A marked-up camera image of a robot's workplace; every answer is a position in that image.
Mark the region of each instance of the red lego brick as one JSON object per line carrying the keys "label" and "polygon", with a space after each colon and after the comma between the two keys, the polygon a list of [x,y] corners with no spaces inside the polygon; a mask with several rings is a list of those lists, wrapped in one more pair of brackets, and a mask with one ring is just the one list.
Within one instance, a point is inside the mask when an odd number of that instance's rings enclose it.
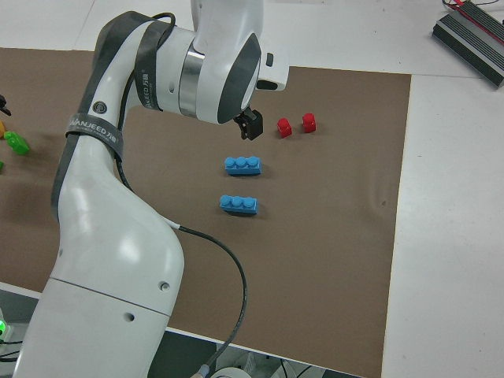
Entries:
{"label": "red lego brick", "polygon": [[307,113],[302,116],[302,126],[305,132],[314,132],[317,130],[317,124],[315,124],[315,116],[312,113]]}
{"label": "red lego brick", "polygon": [[281,118],[276,125],[278,126],[278,132],[282,138],[292,134],[292,127],[287,118]]}

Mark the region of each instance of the brown cardboard surface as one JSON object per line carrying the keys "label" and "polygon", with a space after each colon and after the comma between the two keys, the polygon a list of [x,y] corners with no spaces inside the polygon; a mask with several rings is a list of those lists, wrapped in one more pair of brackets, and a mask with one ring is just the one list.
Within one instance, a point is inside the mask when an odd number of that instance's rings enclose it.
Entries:
{"label": "brown cardboard surface", "polygon": [[[50,189],[92,54],[0,49],[0,93],[26,138],[0,142],[0,280],[41,291],[57,253]],[[380,376],[410,76],[292,68],[284,93],[257,93],[265,133],[134,109],[125,172],[159,213],[215,235],[239,256],[250,305],[236,343],[359,376]],[[317,131],[302,133],[314,113]],[[293,135],[281,139],[287,117]],[[227,156],[259,156],[263,174],[230,177]],[[256,197],[255,217],[218,207]],[[225,339],[238,315],[239,274],[210,243],[179,235],[186,258],[170,326]]]}

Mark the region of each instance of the blue lego brick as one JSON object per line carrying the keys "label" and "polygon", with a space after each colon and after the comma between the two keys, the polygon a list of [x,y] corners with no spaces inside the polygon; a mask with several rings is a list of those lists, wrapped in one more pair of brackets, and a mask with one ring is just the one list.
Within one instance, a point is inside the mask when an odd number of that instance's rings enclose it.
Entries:
{"label": "blue lego brick", "polygon": [[224,160],[226,172],[230,175],[258,175],[261,173],[261,159],[259,157],[238,158],[227,157]]}
{"label": "blue lego brick", "polygon": [[232,213],[258,213],[259,202],[252,197],[232,197],[231,195],[223,195],[220,197],[220,208],[224,211]]}

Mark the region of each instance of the white tabletop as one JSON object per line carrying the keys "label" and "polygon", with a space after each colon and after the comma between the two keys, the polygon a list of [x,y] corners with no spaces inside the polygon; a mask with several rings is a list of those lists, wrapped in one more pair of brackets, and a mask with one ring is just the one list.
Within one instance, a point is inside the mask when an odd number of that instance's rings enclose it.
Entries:
{"label": "white tabletop", "polygon": [[[126,10],[191,28],[188,0],[0,9],[1,47],[93,50]],[[504,18],[504,2],[485,9]],[[384,378],[504,376],[504,98],[431,37],[446,12],[437,0],[265,0],[264,35],[292,65],[413,74]]]}

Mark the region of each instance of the white device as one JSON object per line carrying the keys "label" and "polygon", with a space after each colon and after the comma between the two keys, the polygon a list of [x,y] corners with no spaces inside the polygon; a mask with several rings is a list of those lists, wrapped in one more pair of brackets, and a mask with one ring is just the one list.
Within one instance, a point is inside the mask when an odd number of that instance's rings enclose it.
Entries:
{"label": "white device", "polygon": [[128,109],[235,119],[252,139],[249,123],[260,120],[248,108],[254,88],[285,87],[287,62],[261,50],[262,0],[191,6],[195,31],[128,12],[98,37],[52,195],[60,248],[14,378],[148,372],[175,305],[183,253],[165,219],[114,176]]}

